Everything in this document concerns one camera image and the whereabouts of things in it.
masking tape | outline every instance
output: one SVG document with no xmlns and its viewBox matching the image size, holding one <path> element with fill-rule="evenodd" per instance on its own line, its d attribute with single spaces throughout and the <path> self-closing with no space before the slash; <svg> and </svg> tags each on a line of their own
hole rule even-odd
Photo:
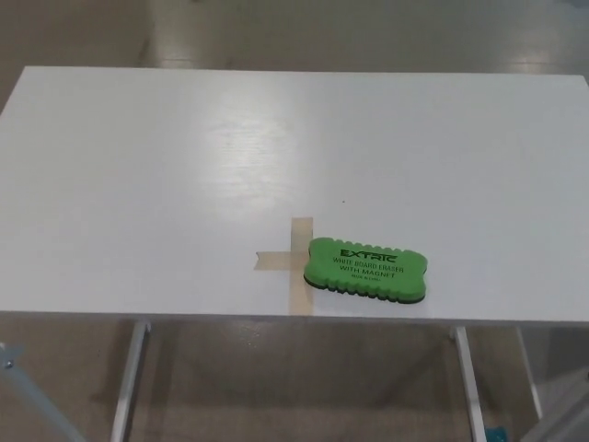
<svg viewBox="0 0 589 442">
<path fill-rule="evenodd" d="M 254 270 L 290 271 L 289 313 L 292 316 L 313 314 L 313 288 L 305 282 L 303 271 L 309 259 L 309 242 L 313 239 L 313 218 L 293 218 L 291 251 L 259 251 Z"/>
</svg>

teal object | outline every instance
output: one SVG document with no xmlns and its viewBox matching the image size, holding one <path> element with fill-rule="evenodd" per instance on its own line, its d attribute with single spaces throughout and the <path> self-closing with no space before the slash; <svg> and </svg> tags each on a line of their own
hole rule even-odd
<svg viewBox="0 0 589 442">
<path fill-rule="evenodd" d="M 487 442 L 509 442 L 507 440 L 507 431 L 502 426 L 497 428 L 485 428 Z"/>
</svg>

extratc logo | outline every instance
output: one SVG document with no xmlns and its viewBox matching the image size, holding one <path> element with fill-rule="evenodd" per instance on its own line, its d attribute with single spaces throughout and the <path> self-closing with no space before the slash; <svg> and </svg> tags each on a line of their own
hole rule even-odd
<svg viewBox="0 0 589 442">
<path fill-rule="evenodd" d="M 365 260 L 375 260 L 375 261 L 386 261 L 386 262 L 395 262 L 397 256 L 394 255 L 386 255 L 384 253 L 373 253 L 371 251 L 352 251 L 341 249 L 340 256 L 346 256 L 351 258 L 352 256 L 357 256 L 358 258 L 364 258 Z"/>
</svg>

white table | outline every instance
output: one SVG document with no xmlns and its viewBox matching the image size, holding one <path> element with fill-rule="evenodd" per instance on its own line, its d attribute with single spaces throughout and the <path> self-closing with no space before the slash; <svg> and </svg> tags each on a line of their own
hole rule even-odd
<svg viewBox="0 0 589 442">
<path fill-rule="evenodd" d="M 316 290 L 315 317 L 584 325 L 587 143 L 580 76 L 30 67 L 0 117 L 0 311 L 137 318 L 136 366 L 146 320 L 288 316 L 256 252 L 311 216 L 429 260 L 421 303 Z"/>
</svg>

eraser felt base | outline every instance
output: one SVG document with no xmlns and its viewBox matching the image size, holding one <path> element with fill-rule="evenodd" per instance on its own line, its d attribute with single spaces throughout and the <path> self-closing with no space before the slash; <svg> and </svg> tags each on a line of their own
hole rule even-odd
<svg viewBox="0 0 589 442">
<path fill-rule="evenodd" d="M 425 297 L 426 269 L 415 251 L 315 238 L 304 276 L 316 288 L 412 304 Z"/>
</svg>

